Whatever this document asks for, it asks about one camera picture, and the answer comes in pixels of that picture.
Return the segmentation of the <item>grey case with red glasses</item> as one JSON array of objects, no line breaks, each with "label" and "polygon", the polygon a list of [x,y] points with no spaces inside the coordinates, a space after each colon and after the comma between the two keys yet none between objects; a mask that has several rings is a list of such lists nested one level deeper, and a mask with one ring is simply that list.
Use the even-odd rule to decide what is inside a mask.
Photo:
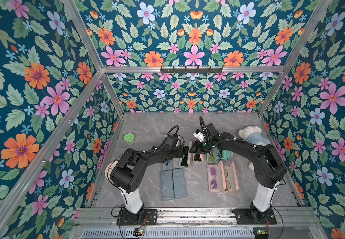
[{"label": "grey case with red glasses", "polygon": [[173,160],[162,163],[162,171],[173,170]]}]

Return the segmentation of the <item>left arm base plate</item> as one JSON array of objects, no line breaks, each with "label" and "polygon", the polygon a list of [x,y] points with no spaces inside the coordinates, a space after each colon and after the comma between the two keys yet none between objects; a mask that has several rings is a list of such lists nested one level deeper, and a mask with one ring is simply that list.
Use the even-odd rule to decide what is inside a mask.
[{"label": "left arm base plate", "polygon": [[157,224],[157,218],[157,209],[143,209],[137,214],[132,214],[126,209],[121,209],[116,224],[118,226],[153,226]]}]

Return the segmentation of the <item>pink case with brown glasses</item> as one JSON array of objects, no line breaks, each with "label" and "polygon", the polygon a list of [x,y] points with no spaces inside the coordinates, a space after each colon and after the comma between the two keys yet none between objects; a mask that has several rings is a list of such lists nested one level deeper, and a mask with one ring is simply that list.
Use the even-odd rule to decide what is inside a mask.
[{"label": "pink case with brown glasses", "polygon": [[205,154],[198,154],[198,153],[195,153],[193,155],[193,162],[195,163],[202,163],[202,162],[205,162],[206,161],[206,155]]}]

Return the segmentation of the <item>grey case with black glasses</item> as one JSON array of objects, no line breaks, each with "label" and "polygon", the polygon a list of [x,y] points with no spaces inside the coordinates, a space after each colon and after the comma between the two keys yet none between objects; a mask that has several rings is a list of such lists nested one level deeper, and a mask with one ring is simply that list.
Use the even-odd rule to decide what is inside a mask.
[{"label": "grey case with black glasses", "polygon": [[191,141],[189,142],[189,145],[185,145],[183,147],[182,151],[182,158],[179,160],[179,167],[182,168],[189,168],[190,167],[190,161],[191,161],[191,156],[190,156],[190,147],[191,147]]}]

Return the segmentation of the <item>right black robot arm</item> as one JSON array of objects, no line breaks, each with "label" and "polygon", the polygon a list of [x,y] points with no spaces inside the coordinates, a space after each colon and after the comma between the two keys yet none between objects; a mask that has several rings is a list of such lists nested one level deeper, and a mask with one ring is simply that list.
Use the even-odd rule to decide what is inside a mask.
[{"label": "right black robot arm", "polygon": [[287,173],[285,163],[276,147],[262,136],[259,126],[247,126],[238,136],[228,132],[219,133],[213,124],[205,124],[199,117],[200,129],[193,134],[196,141],[190,153],[207,154],[214,148],[231,151],[249,160],[258,182],[256,196],[250,205],[250,220],[262,223],[272,211],[272,199],[280,182]]}]

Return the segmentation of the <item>grey case with white glasses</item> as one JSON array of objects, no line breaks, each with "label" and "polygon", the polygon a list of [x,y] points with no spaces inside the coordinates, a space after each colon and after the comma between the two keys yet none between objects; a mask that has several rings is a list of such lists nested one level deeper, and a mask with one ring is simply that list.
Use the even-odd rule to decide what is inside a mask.
[{"label": "grey case with white glasses", "polygon": [[174,198],[173,171],[164,170],[161,173],[162,200],[172,200]]}]

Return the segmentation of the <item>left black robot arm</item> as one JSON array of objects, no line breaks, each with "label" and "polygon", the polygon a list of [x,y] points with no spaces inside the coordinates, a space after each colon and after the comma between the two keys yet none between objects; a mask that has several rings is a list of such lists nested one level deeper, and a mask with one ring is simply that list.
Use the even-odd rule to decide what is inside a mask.
[{"label": "left black robot arm", "polygon": [[139,186],[146,169],[154,164],[168,164],[172,159],[182,158],[185,140],[178,134],[179,126],[173,126],[159,146],[151,150],[127,149],[105,169],[105,177],[117,188],[124,200],[120,217],[135,223],[144,222],[145,206],[140,198]]}]

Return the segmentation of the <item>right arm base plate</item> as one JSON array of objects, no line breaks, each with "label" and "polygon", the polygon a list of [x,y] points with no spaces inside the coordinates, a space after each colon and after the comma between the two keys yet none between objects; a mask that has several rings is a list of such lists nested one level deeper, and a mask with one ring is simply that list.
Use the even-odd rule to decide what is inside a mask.
[{"label": "right arm base plate", "polygon": [[276,225],[277,219],[272,210],[261,213],[257,209],[233,209],[238,225]]}]

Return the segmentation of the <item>grey case with yellow glasses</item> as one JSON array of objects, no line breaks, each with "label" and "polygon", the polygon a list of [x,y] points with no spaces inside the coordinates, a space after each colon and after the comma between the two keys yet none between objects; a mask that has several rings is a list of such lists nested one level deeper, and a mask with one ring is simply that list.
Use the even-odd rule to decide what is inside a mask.
[{"label": "grey case with yellow glasses", "polygon": [[187,196],[184,170],[177,168],[172,170],[173,190],[176,199],[185,198]]}]

